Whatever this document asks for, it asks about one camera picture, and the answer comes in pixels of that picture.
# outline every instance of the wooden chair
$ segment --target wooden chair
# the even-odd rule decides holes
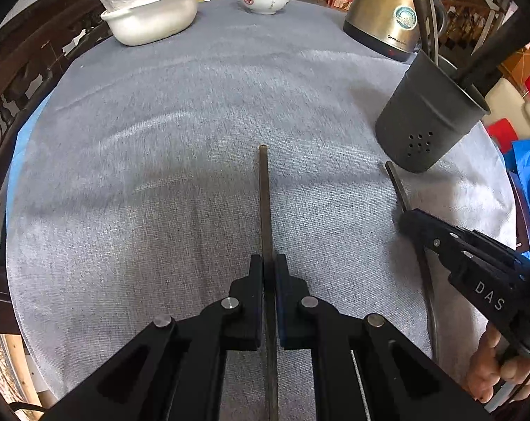
[[[0,334],[20,333],[6,278],[1,200],[16,137],[72,61],[111,35],[100,18],[103,11],[99,0],[38,0],[0,28]],[[40,85],[30,88],[37,78]],[[0,420],[17,420],[19,408],[21,403],[10,408],[0,395]]]

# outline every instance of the utensil holder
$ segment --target utensil holder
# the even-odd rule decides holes
[[[443,57],[439,65],[419,51],[376,120],[378,143],[409,172],[425,172],[490,112],[473,85],[449,78],[454,65]]]

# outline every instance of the gold kettle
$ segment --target gold kettle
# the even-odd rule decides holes
[[[428,14],[427,0],[422,1]],[[446,28],[446,10],[440,0],[434,3],[441,33]],[[419,41],[413,0],[353,0],[343,30],[355,41],[398,61],[406,61]]]

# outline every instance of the table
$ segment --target table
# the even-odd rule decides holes
[[[55,395],[156,314],[198,314],[246,273],[260,250],[262,143],[274,247],[291,271],[430,353],[419,269],[373,131],[408,65],[348,37],[344,16],[211,0],[178,35],[138,47],[111,38],[70,66],[11,180],[6,243],[15,312]],[[515,244],[510,185],[480,125],[426,174],[400,176],[413,206]],[[459,379],[485,321],[430,263],[441,365]],[[278,362],[280,418],[312,417],[309,354]],[[263,368],[262,350],[229,354],[222,419],[265,419]]]

